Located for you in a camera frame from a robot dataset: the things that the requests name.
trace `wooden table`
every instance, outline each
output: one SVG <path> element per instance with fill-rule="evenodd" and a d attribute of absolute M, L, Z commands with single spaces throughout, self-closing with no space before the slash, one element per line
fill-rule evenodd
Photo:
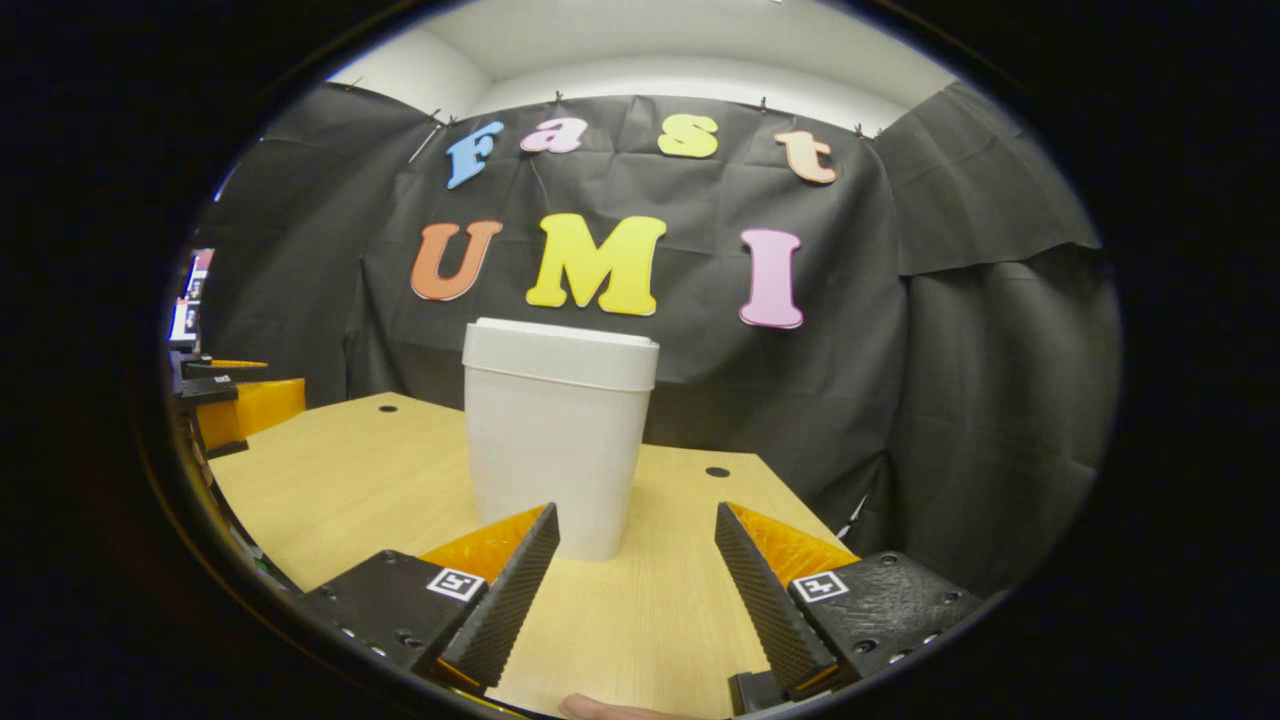
<path fill-rule="evenodd" d="M 462 413 L 401 395 L 308 410 L 211 466 L 241 521 L 303 591 L 379 550 L 421 555 L 480 525 Z M 723 500 L 840 546 L 755 455 L 646 445 L 618 555 L 552 561 L 489 696 L 557 716 L 572 692 L 732 715 L 728 676 L 768 662 L 713 539 Z"/>

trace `black fabric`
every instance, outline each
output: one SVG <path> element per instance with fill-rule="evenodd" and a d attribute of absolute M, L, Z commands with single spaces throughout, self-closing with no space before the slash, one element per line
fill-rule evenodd
<path fill-rule="evenodd" d="M 716 119 L 712 158 L 659 152 L 676 113 Z M 522 152 L 552 117 L 585 119 L 582 147 Z M 506 129 L 486 168 L 447 191 L 445 149 L 494 119 Z M 831 146 L 835 183 L 790 169 L 773 135 L 791 129 Z M 340 86 L 264 137 L 200 228 L 218 247 L 205 346 L 305 377 L 311 406 L 396 391 L 461 407 L 462 338 L 480 316 L 644 334 L 662 345 L 646 442 L 759 454 L 833 529 L 865 497 L 845 536 L 855 552 L 895 547 L 979 593 L 1042 557 L 1092 483 L 1119 357 L 1100 243 L 1034 141 L 963 85 L 877 142 L 652 96 L 443 128 Z M 623 218 L 664 220 L 657 313 L 529 305 L 553 213 L 581 214 L 596 243 Z M 448 302 L 417 297 L 422 228 L 475 220 L 503 224 L 475 284 Z M 739 319 L 749 228 L 801 240 L 801 327 Z M 460 232 L 442 275 L 465 249 Z"/>

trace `white ceiling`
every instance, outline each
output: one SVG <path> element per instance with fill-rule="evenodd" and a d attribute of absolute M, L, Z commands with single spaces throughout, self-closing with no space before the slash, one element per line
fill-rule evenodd
<path fill-rule="evenodd" d="M 914 108 L 952 79 L 817 0 L 476 0 L 419 27 L 494 82 L 607 58 L 701 55 L 799 70 Z"/>

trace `white plastic cup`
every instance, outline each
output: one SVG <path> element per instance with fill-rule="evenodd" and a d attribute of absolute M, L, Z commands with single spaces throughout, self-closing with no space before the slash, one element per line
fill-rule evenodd
<path fill-rule="evenodd" d="M 558 556 L 613 557 L 626 527 L 658 343 L 481 318 L 467 325 L 462 364 L 480 521 L 556 502 Z"/>

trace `cup lid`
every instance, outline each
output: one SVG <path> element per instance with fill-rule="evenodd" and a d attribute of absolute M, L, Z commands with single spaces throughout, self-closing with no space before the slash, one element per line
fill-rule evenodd
<path fill-rule="evenodd" d="M 620 391 L 650 391 L 658 343 L 641 336 L 480 318 L 462 364 L 494 373 Z"/>

